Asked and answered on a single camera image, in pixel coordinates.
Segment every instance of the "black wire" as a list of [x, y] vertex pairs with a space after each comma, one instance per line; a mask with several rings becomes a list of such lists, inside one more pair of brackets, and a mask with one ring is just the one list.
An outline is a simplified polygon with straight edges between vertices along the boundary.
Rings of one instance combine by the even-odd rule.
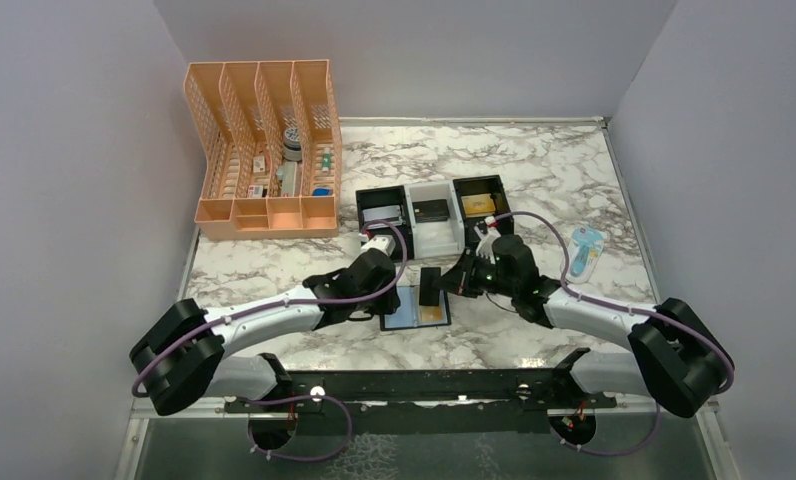
[[489, 302], [492, 303], [493, 305], [495, 305], [496, 307], [500, 308], [501, 310], [504, 310], [505, 312], [519, 313], [519, 312], [517, 312], [515, 310], [510, 310], [509, 308], [504, 308], [501, 305], [498, 305], [497, 303], [495, 303], [495, 300], [493, 300], [492, 297], [489, 296], [488, 293], [486, 294], [486, 299], [489, 300]]

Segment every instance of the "black box inside bin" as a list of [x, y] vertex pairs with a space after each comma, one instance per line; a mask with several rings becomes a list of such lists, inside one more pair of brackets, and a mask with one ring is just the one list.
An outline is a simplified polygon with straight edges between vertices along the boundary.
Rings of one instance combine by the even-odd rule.
[[[410, 229], [410, 220], [407, 216], [407, 197], [404, 193], [404, 187], [401, 185], [394, 187], [372, 188], [369, 190], [357, 190], [357, 221], [360, 222], [360, 228], [365, 225], [363, 211], [375, 209], [380, 207], [398, 206], [401, 208], [401, 221], [403, 225], [399, 225], [398, 231], [404, 237], [407, 244], [407, 258], [413, 258], [413, 234]], [[374, 235], [389, 235], [395, 238], [392, 230], [385, 226], [372, 226], [369, 230]], [[392, 260], [401, 261], [401, 243], [395, 239], [395, 250], [392, 252]]]
[[[472, 177], [472, 178], [458, 178], [454, 180], [454, 190], [457, 192], [457, 198], [471, 195], [489, 194], [492, 196], [492, 201], [495, 203], [495, 215], [507, 213], [510, 211], [510, 204], [507, 202], [507, 195], [504, 193], [504, 184], [501, 182], [501, 177], [498, 175], [489, 175], [487, 177]], [[484, 224], [485, 217], [466, 218], [466, 211], [463, 207], [463, 202], [459, 202], [460, 215], [463, 216], [463, 222], [466, 230], [466, 247], [475, 248], [480, 242], [480, 239], [475, 232], [475, 225], [480, 223], [480, 230], [486, 232], [486, 225]], [[513, 217], [505, 218], [498, 222], [498, 231], [502, 235], [513, 234]]]

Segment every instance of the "storage box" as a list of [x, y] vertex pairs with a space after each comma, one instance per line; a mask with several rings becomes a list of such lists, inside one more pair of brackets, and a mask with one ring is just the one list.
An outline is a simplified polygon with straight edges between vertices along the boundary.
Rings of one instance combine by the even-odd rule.
[[[342, 137], [327, 60], [193, 63], [184, 90], [207, 157], [195, 222], [208, 238], [339, 233]], [[301, 185], [300, 195], [283, 197], [277, 171], [288, 127], [298, 128]], [[330, 194], [311, 196], [316, 187]]]
[[[487, 177], [461, 178], [453, 181], [417, 183], [398, 185], [394, 187], [358, 190], [356, 192], [357, 217], [360, 225], [365, 224], [365, 211], [379, 207], [398, 206], [401, 208], [398, 230], [407, 243], [407, 258], [430, 258], [441, 255], [459, 255], [466, 247], [477, 247], [480, 239], [474, 231], [478, 222], [483, 222], [484, 216], [472, 217], [466, 213], [463, 206], [463, 197], [474, 195], [489, 195], [494, 212], [500, 215], [510, 211], [510, 204], [504, 193], [501, 177], [491, 175]], [[428, 221], [422, 218], [422, 212], [417, 212], [414, 205], [419, 202], [444, 201], [443, 210], [447, 209], [448, 218], [440, 221]], [[498, 230], [502, 234], [513, 233], [513, 219], [507, 218], [498, 223]], [[395, 234], [389, 228], [373, 227], [370, 230], [375, 235]], [[401, 259], [400, 245], [397, 244], [392, 252], [392, 259]]]

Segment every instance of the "marble table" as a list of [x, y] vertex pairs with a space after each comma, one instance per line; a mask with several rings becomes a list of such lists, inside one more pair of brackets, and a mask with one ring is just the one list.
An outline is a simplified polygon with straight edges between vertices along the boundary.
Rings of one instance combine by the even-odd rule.
[[[359, 189], [498, 174], [513, 210], [539, 213], [568, 237], [586, 222], [609, 233], [584, 292], [653, 302], [651, 285], [607, 144], [596, 126], [405, 126], [342, 128], [344, 171], [340, 235], [329, 239], [212, 242], [199, 239], [187, 297], [226, 306], [274, 295], [309, 275], [345, 267], [359, 253], [354, 192]], [[516, 233], [540, 272], [559, 276], [562, 252], [530, 218]], [[399, 284], [417, 284], [413, 262]], [[498, 298], [509, 306], [509, 301]], [[568, 330], [548, 330], [485, 298], [450, 297], [452, 325], [381, 332], [377, 321], [346, 322], [291, 334], [241, 351], [276, 354], [290, 370], [381, 370], [553, 366], [576, 347], [620, 348]]]

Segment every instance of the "marble tabletop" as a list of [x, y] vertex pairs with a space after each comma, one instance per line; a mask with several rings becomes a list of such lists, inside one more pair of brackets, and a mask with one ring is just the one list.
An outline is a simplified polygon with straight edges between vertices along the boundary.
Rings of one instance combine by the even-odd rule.
[[[268, 297], [359, 254], [354, 192], [359, 189], [498, 174], [512, 210], [545, 216], [563, 233], [584, 223], [609, 234], [589, 282], [578, 288], [623, 301], [653, 302], [628, 209], [598, 126], [407, 126], [342, 128], [344, 168], [336, 238], [212, 242], [200, 237], [187, 297], [208, 307]], [[562, 251], [539, 222], [516, 219], [540, 272], [559, 276]], [[400, 284], [417, 284], [411, 263]], [[505, 307], [509, 301], [497, 298]], [[449, 297], [452, 325], [381, 332], [346, 322], [276, 338], [239, 356], [274, 353], [290, 370], [381, 370], [553, 366], [576, 347], [620, 347], [569, 330], [549, 330], [485, 298]]]

